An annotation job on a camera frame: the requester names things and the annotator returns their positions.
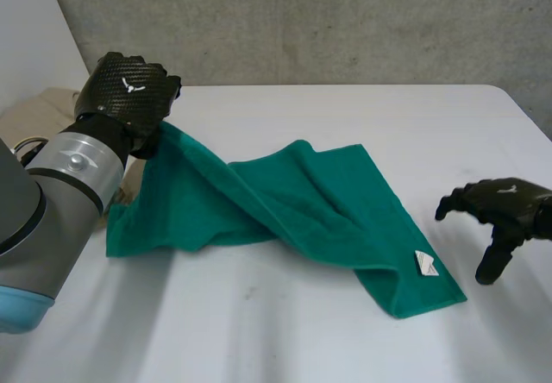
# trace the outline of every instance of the white logo on hand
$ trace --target white logo on hand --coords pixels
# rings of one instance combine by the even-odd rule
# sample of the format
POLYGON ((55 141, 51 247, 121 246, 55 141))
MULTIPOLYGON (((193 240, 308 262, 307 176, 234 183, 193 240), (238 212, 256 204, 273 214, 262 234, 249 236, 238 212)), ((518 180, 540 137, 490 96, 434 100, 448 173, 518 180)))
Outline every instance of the white logo on hand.
POLYGON ((499 190, 497 193, 518 193, 518 187, 513 185, 510 189, 499 190))
POLYGON ((126 80, 124 77, 122 78, 122 83, 124 84, 125 87, 127 87, 128 92, 140 91, 140 90, 145 90, 145 89, 146 89, 145 86, 142 86, 142 87, 134 87, 133 85, 128 84, 128 83, 127 83, 127 80, 126 80))

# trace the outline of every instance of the teal towel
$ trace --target teal towel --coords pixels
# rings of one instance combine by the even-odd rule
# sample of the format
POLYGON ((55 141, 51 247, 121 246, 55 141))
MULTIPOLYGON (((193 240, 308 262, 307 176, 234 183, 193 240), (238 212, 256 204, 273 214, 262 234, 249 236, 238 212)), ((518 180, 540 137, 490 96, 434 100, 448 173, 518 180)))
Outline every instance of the teal towel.
POLYGON ((317 153, 295 141, 227 165, 172 125, 161 130, 140 195, 111 208, 108 256, 278 237, 306 258, 354 269, 392 316, 466 300, 361 145, 317 153), (421 275, 415 250, 435 258, 439 276, 421 275))

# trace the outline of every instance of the white table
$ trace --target white table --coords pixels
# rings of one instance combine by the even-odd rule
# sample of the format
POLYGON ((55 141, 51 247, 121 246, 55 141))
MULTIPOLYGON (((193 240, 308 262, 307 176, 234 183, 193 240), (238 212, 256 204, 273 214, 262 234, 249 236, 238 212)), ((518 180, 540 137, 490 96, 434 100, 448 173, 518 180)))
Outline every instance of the white table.
POLYGON ((185 88, 169 121, 226 161, 298 138, 318 150, 362 143, 468 301, 396 320, 352 272, 278 242, 107 260, 100 233, 41 326, 0 337, 2 382, 550 381, 551 244, 526 244, 484 287, 474 272, 490 227, 433 219, 440 197, 469 181, 552 186, 552 145, 503 91, 185 88))

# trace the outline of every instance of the cable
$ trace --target cable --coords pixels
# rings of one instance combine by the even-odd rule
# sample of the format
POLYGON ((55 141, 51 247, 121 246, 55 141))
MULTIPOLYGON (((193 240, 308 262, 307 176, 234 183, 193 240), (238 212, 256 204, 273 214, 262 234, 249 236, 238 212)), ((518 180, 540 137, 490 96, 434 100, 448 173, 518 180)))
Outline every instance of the cable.
POLYGON ((16 146, 13 148, 14 152, 19 152, 22 148, 27 146, 30 143, 38 143, 38 142, 44 142, 48 143, 48 139, 46 137, 39 137, 38 135, 34 135, 32 137, 27 137, 26 139, 21 140, 16 144, 16 146))

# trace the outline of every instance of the carbon fiber robotic hand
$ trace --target carbon fiber robotic hand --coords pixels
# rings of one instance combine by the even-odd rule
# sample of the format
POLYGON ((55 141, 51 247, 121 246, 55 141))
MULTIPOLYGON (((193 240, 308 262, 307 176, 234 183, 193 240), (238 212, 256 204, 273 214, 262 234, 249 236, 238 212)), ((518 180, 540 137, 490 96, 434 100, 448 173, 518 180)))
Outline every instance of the carbon fiber robotic hand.
POLYGON ((482 285, 499 278, 513 250, 526 240, 552 240, 552 191, 525 180, 489 179, 456 188, 441 199, 436 220, 443 220, 452 210, 494 225, 492 244, 475 273, 482 285))
POLYGON ((180 87, 180 77, 167 76, 161 64, 107 53, 78 97, 75 118, 101 114, 117 120, 129 137, 130 153, 148 159, 157 147, 159 124, 169 115, 180 87))

